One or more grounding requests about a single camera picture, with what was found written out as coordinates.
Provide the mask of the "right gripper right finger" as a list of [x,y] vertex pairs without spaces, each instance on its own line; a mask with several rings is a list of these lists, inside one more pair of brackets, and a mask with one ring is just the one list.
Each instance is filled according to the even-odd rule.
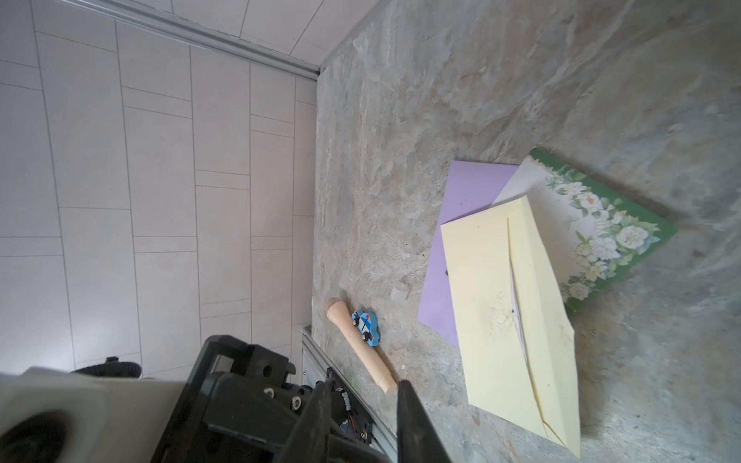
[[399,463],[451,463],[412,384],[399,382],[397,403]]

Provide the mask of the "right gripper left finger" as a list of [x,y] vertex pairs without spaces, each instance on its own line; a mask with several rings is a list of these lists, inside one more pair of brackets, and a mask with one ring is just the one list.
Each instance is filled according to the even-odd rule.
[[289,440],[274,457],[275,462],[325,462],[331,428],[331,393],[327,382],[320,382],[296,423]]

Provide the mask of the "yellow envelope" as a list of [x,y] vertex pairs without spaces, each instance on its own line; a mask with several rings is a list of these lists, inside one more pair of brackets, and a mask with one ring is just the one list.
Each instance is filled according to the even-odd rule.
[[[458,345],[470,404],[581,453],[574,330],[529,201],[521,197],[476,214],[482,267],[455,303]],[[528,364],[517,336],[511,267]]]

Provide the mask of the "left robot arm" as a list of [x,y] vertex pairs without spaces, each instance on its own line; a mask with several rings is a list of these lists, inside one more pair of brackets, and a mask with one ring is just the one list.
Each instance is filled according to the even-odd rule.
[[284,356],[230,336],[206,340],[185,381],[132,363],[1,378],[5,462],[381,462],[341,431],[333,391],[289,383]]

